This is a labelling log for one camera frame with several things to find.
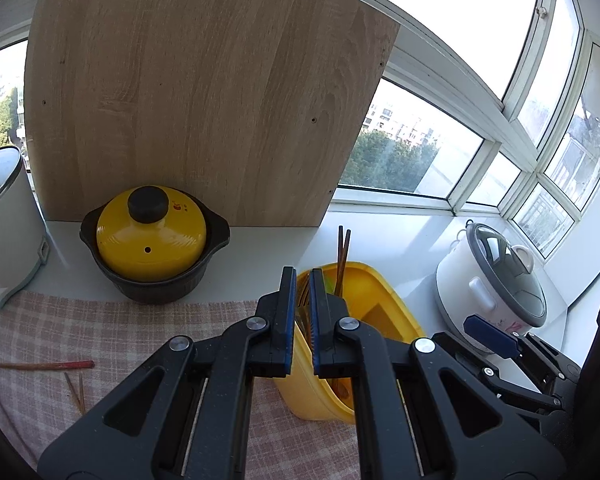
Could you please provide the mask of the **red chopstick horizontal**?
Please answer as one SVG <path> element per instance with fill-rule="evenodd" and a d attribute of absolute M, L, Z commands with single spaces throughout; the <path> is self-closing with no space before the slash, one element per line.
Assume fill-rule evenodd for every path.
<path fill-rule="evenodd" d="M 25 370 L 26 372 L 68 372 L 68 370 L 91 370 L 92 360 L 48 363 L 0 363 L 0 370 Z"/>

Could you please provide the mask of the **red chopstick pair one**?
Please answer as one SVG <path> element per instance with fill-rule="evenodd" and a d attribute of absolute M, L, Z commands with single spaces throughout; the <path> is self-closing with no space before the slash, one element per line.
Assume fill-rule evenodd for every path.
<path fill-rule="evenodd" d="M 344 229 L 344 246 L 343 246 L 342 263 L 341 263 L 341 268 L 340 268 L 340 281 L 339 281 L 340 295 L 338 297 L 342 296 L 343 275 L 344 275 L 344 271 L 346 270 L 346 266 L 347 266 L 348 253 L 349 253 L 349 247 L 350 247 L 350 239 L 351 239 L 351 231 L 349 229 L 345 229 L 345 228 L 343 228 L 343 229 Z"/>

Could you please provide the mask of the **wooden chopstick two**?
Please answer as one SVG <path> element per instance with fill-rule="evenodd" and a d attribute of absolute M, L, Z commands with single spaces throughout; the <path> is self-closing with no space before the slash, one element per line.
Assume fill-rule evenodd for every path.
<path fill-rule="evenodd" d="M 76 387 L 73 385 L 73 382 L 71 381 L 71 378 L 68 373 L 64 373 L 64 377 L 65 377 L 65 381 L 66 381 L 67 386 L 70 391 L 70 396 L 71 396 L 72 402 L 76 406 L 76 409 L 78 410 L 78 412 L 81 415 L 83 415 L 84 414 L 83 405 L 82 405 L 81 398 L 79 397 L 78 390 L 76 390 Z"/>

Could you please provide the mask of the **yellow plastic utensil container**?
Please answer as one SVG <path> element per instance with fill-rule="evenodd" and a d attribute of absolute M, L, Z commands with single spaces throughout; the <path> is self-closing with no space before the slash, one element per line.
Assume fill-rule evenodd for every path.
<path fill-rule="evenodd" d="M 352 316 L 375 327 L 386 338 L 411 342 L 425 335 L 389 283 L 367 264 L 347 263 L 342 296 Z M 288 408 L 301 419 L 354 422 L 350 379 L 321 379 L 314 375 L 311 334 L 306 322 L 294 326 L 290 375 L 275 383 Z"/>

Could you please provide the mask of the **white floral rice cooker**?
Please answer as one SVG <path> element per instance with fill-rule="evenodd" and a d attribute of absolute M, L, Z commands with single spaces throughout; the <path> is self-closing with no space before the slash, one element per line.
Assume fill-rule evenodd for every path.
<path fill-rule="evenodd" d="M 524 335 L 547 317 L 543 287 L 524 245 L 510 244 L 487 224 L 469 219 L 437 266 L 436 299 L 451 332 L 488 356 L 488 347 L 472 338 L 466 318 L 479 315 L 505 333 Z"/>

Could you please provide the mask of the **green plastic utensil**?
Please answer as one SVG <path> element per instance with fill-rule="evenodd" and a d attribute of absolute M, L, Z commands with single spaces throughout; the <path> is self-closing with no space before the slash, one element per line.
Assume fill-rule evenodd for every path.
<path fill-rule="evenodd" d="M 325 287 L 325 292 L 327 292 L 329 295 L 333 295 L 335 293 L 335 288 L 336 288 L 335 281 L 332 280 L 331 278 L 329 278 L 328 276 L 324 277 L 324 287 Z"/>

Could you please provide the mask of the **wooden chopstick three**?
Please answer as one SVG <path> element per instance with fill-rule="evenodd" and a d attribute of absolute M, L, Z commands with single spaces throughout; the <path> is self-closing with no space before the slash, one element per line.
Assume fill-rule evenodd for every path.
<path fill-rule="evenodd" d="M 85 402 L 85 393 L 84 393 L 84 382 L 83 382 L 83 375 L 82 372 L 79 372 L 79 400 L 80 400 L 80 405 L 81 405 L 81 414 L 84 415 L 86 413 L 86 402 Z"/>

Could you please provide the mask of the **black pot yellow lid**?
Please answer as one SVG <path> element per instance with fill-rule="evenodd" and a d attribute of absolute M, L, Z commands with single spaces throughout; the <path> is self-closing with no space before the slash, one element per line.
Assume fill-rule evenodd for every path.
<path fill-rule="evenodd" d="M 212 256 L 230 242 L 230 226 L 192 194 L 144 185 L 88 212 L 80 239 L 124 296 L 168 304 L 199 285 Z"/>

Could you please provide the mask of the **pink plaid cloth mat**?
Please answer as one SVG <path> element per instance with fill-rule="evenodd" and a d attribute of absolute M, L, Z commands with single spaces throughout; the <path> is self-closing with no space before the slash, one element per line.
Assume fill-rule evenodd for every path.
<path fill-rule="evenodd" d="M 0 428 L 31 467 L 46 446 L 80 416 L 64 373 L 92 408 L 169 338 L 218 336 L 252 315 L 253 300 L 141 306 L 20 292 L 0 311 L 0 363 L 95 362 L 91 370 L 0 370 L 0 399 L 36 459 L 27 454 L 0 410 Z M 249 479 L 357 479 L 358 442 L 345 422 L 307 422 L 286 407 L 276 385 L 253 387 L 246 476 Z"/>

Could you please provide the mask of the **wooden board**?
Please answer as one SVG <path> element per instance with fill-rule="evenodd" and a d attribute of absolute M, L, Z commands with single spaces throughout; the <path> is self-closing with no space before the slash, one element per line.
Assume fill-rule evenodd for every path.
<path fill-rule="evenodd" d="M 24 118 L 44 216 L 162 184 L 233 226 L 318 226 L 398 31 L 360 0 L 38 0 Z"/>

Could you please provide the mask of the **long curved wooden chopstick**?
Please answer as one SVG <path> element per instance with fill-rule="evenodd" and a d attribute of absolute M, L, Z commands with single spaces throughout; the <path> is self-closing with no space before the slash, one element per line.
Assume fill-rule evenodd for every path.
<path fill-rule="evenodd" d="M 6 419 L 7 425 L 12 430 L 12 432 L 15 434 L 15 436 L 21 443 L 22 447 L 26 450 L 27 454 L 32 458 L 32 460 L 35 460 L 36 455 L 32 451 L 32 448 L 30 448 L 30 446 L 27 444 L 26 440 L 24 440 L 24 437 L 22 436 L 22 434 L 19 431 L 18 427 L 16 426 L 15 422 L 10 417 L 9 412 L 4 407 L 4 404 L 2 403 L 1 399 L 0 399 L 0 410 L 2 411 L 2 413 Z"/>

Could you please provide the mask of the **wooden chopstick four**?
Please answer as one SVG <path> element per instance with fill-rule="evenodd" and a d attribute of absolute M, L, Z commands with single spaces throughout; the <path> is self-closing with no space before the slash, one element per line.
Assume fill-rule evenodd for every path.
<path fill-rule="evenodd" d="M 336 266 L 336 274 L 334 281 L 334 292 L 335 296 L 339 296 L 339 281 L 340 281 L 340 268 L 342 263 L 343 256 L 343 246 L 344 246 L 344 229 L 343 226 L 338 226 L 338 242 L 337 242 L 337 266 Z"/>

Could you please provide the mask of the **steel fork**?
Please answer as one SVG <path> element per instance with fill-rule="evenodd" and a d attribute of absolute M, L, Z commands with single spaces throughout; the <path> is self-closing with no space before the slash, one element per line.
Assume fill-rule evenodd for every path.
<path fill-rule="evenodd" d="M 312 348 L 309 274 L 298 278 L 296 323 L 309 348 Z"/>

